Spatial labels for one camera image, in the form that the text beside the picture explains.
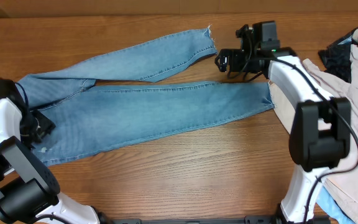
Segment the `light blue denim jeans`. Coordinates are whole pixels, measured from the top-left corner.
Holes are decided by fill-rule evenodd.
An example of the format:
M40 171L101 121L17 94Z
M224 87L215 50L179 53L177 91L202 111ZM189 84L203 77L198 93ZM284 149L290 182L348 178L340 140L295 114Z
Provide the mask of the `light blue denim jeans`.
M26 75L20 92L55 124L33 153L63 164L272 109L266 83L162 83L216 52L208 28L192 29Z

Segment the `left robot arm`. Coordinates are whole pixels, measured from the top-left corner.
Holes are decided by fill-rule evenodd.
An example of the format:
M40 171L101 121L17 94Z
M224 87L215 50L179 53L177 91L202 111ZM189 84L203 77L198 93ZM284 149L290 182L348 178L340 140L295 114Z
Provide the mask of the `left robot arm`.
M0 220L4 223L112 223L103 212L63 194L33 143L55 124L29 101L21 84L0 79Z

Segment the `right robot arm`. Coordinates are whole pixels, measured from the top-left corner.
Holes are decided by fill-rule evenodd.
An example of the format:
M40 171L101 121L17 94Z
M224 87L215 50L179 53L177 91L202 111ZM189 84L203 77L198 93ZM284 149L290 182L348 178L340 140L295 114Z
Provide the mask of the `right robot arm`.
M349 155L358 137L351 128L351 104L335 98L313 81L295 51L281 47L275 21L236 30L239 49L222 49L215 59L220 72L264 75L281 89L295 110L289 151L295 163L288 192L273 215L248 215L244 223L330 223L315 216L325 178Z

